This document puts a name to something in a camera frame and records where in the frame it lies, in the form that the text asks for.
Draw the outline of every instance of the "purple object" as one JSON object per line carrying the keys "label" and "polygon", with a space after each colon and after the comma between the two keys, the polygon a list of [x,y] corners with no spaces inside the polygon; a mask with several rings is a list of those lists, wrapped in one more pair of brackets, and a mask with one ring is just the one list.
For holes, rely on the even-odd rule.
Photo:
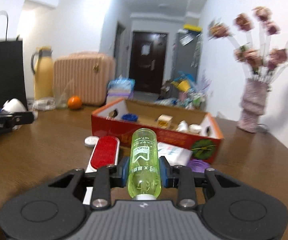
{"label": "purple object", "polygon": [[201,173],[204,173],[205,169],[210,167],[208,163],[196,159],[189,160],[186,166],[190,167],[191,170],[194,172],[201,172]]}

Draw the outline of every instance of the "brown door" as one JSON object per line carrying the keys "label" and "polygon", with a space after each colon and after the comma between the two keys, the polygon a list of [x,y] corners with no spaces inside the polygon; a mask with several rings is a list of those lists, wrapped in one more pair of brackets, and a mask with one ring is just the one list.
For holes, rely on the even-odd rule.
{"label": "brown door", "polygon": [[166,44],[165,33],[133,33],[130,78],[135,79],[135,91],[160,93]]}

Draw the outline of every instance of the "screw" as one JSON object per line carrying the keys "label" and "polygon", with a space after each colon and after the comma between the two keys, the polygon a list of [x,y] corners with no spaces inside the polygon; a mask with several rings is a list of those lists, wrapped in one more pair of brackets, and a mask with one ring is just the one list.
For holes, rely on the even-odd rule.
{"label": "screw", "polygon": [[93,204],[94,207],[101,208],[101,207],[106,207],[108,205],[108,202],[105,199],[98,198],[98,199],[95,199],[92,202],[92,204]]}
{"label": "screw", "polygon": [[179,202],[179,205],[183,208],[190,208],[195,205],[195,201],[192,199],[185,198]]}

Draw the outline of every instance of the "pink flower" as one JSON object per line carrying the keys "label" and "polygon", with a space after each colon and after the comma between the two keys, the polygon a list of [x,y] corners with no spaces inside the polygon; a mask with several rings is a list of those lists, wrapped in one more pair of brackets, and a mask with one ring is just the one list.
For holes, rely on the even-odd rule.
{"label": "pink flower", "polygon": [[253,29],[252,22],[249,20],[247,15],[245,13],[241,13],[237,16],[237,18],[234,20],[234,24],[239,27],[240,31],[248,32],[251,29]]}
{"label": "pink flower", "polygon": [[236,61],[239,61],[239,62],[245,61],[244,53],[240,50],[240,48],[234,49],[234,56],[236,58]]}
{"label": "pink flower", "polygon": [[255,11],[255,16],[257,16],[261,22],[266,22],[271,19],[271,10],[264,6],[257,6],[253,11]]}
{"label": "pink flower", "polygon": [[269,70],[274,70],[277,67],[277,65],[273,61],[269,60],[267,67]]}
{"label": "pink flower", "polygon": [[267,21],[265,22],[267,35],[273,35],[278,34],[280,31],[280,28],[273,22],[273,21]]}
{"label": "pink flower", "polygon": [[230,35],[228,27],[223,23],[218,23],[209,29],[210,34],[215,38],[223,38]]}
{"label": "pink flower", "polygon": [[270,53],[269,61],[274,64],[282,64],[288,60],[288,53],[286,49],[273,49]]}
{"label": "pink flower", "polygon": [[263,65],[263,60],[258,54],[258,49],[248,49],[243,54],[247,63],[250,64],[253,70],[257,70]]}
{"label": "pink flower", "polygon": [[258,57],[258,49],[248,49],[244,52],[245,59]]}

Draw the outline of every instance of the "wooden table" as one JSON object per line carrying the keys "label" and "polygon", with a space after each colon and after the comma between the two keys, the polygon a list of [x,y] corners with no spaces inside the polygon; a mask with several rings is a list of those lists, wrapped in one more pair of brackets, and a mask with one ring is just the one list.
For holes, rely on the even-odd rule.
{"label": "wooden table", "polygon": [[[86,168],[91,150],[91,112],[54,110],[37,121],[0,136],[0,208],[9,198],[73,168]],[[218,119],[225,140],[214,168],[280,199],[288,208],[288,149],[270,134],[250,134],[232,121]],[[120,155],[128,155],[123,148]],[[201,191],[199,203],[203,202]],[[130,199],[125,188],[113,199]],[[159,198],[176,198],[176,189],[163,189]],[[0,230],[0,239],[4,236]],[[288,240],[288,227],[283,240]]]}

